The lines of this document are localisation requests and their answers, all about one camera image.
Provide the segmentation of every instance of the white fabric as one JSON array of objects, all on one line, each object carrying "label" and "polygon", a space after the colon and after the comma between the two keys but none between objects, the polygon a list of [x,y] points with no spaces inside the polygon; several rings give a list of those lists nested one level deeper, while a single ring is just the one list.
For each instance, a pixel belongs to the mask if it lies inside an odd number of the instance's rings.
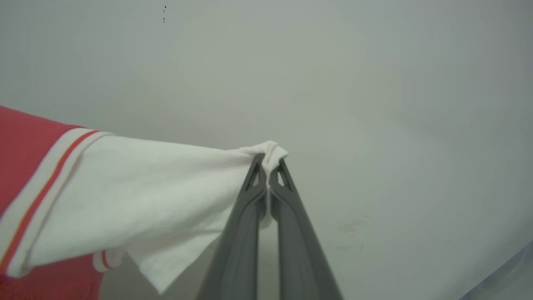
[{"label": "white fabric", "polygon": [[255,154],[267,174],[274,142],[224,151],[107,136],[81,155],[28,266],[125,247],[162,293],[223,230]]}]

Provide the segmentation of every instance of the red fabric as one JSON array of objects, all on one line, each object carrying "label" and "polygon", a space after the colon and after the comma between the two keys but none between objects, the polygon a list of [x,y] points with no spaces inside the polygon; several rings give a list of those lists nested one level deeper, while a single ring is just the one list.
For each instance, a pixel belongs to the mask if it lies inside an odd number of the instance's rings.
[{"label": "red fabric", "polygon": [[[0,218],[54,143],[76,127],[0,106]],[[0,274],[0,300],[97,300],[102,277],[92,255],[37,267],[21,279]]]}]

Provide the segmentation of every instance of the white surface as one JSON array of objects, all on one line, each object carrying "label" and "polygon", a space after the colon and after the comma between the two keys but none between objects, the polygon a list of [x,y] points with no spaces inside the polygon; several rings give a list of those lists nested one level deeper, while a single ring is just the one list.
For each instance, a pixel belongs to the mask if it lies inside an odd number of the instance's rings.
[{"label": "white surface", "polygon": [[287,156],[272,141],[226,151],[102,137],[79,157],[27,264],[124,247],[162,293],[220,235],[257,153],[266,174]]},{"label": "white surface", "polygon": [[533,239],[528,1],[0,5],[3,105],[280,142],[346,299],[458,299]]}]

